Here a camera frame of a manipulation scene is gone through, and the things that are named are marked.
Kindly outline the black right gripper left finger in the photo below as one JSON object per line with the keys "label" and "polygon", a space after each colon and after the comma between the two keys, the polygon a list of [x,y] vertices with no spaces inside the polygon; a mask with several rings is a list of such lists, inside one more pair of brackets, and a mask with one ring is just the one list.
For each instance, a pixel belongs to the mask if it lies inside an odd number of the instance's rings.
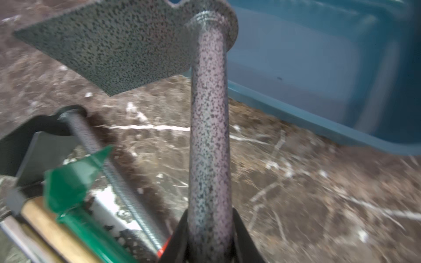
{"label": "black right gripper left finger", "polygon": [[186,263],[188,245],[188,226],[186,209],[174,233],[160,256],[158,263]]}

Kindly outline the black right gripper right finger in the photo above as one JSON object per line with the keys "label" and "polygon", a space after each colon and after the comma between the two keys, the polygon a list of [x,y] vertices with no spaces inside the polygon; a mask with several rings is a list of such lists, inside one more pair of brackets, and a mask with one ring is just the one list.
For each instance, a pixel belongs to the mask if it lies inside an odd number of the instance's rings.
{"label": "black right gripper right finger", "polygon": [[265,263],[235,208],[232,214],[234,221],[234,262]]}

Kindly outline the wooden handle hammer tool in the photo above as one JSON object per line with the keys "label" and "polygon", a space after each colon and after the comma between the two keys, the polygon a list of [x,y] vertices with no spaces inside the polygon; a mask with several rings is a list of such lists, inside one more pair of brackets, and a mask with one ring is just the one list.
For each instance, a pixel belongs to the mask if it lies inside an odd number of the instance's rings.
{"label": "wooden handle hammer tool", "polygon": [[13,188],[7,192],[5,203],[13,215],[23,218],[66,263],[100,262],[70,230],[56,222],[56,216],[44,205],[41,187],[29,191]]}

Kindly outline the silver tool blue handle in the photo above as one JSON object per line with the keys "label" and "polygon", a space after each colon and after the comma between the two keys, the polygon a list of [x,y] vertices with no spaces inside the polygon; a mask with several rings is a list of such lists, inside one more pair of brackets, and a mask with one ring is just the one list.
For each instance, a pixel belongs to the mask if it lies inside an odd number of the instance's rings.
{"label": "silver tool blue handle", "polygon": [[32,263],[42,263],[37,243],[21,227],[19,222],[10,214],[1,219],[1,229],[23,251]]}

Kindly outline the teal plastic storage box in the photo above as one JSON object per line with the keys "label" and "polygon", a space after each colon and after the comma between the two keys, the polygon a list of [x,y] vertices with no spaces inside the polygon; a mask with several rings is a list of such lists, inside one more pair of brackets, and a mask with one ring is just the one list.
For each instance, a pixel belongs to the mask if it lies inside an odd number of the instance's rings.
{"label": "teal plastic storage box", "polygon": [[232,99],[339,144],[420,155],[420,1],[230,5]]}

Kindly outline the grey hoe red handle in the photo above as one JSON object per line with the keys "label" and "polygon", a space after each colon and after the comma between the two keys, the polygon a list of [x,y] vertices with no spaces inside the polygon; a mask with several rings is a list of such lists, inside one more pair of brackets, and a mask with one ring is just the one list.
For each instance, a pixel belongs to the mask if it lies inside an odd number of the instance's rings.
{"label": "grey hoe red handle", "polygon": [[226,1],[94,1],[14,36],[113,96],[191,71],[191,263],[229,263],[234,246],[227,51],[239,31]]}

